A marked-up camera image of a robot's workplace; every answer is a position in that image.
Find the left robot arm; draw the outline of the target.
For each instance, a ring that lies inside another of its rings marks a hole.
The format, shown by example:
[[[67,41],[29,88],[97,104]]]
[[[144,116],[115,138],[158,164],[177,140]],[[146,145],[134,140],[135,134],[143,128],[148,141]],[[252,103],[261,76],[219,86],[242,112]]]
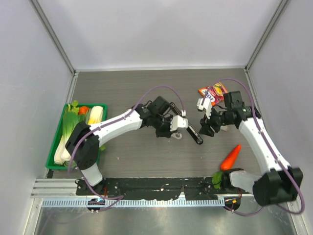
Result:
[[[79,122],[65,143],[70,160],[75,162],[89,192],[100,195],[105,178],[96,163],[99,148],[108,141],[143,127],[153,127],[157,137],[170,138],[172,116],[165,117],[170,103],[161,96],[148,104],[136,104],[121,115],[96,124]]]

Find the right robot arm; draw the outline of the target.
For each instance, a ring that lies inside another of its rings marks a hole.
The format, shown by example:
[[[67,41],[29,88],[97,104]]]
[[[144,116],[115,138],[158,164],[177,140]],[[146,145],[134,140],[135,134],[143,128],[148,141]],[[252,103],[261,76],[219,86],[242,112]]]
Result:
[[[197,109],[205,112],[199,133],[213,137],[222,126],[235,125],[249,143],[262,175],[241,169],[227,170],[222,176],[222,190],[233,193],[241,188],[251,193],[260,206],[296,200],[303,173],[300,168],[291,167],[274,146],[256,108],[245,105],[239,91],[224,94],[224,104],[224,111],[216,111],[209,98],[198,100]]]

